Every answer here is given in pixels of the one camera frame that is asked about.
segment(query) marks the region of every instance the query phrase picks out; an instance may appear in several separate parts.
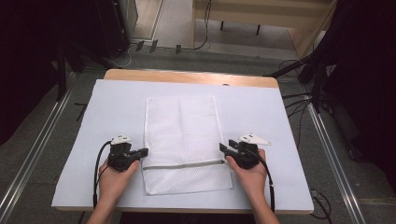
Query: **white cloth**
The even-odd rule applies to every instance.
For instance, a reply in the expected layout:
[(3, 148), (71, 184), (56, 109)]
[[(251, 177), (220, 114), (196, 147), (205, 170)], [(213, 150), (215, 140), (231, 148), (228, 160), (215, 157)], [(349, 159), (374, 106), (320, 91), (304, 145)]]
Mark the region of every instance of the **white cloth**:
[(233, 187), (219, 143), (224, 143), (213, 96), (148, 98), (142, 161), (148, 194)]

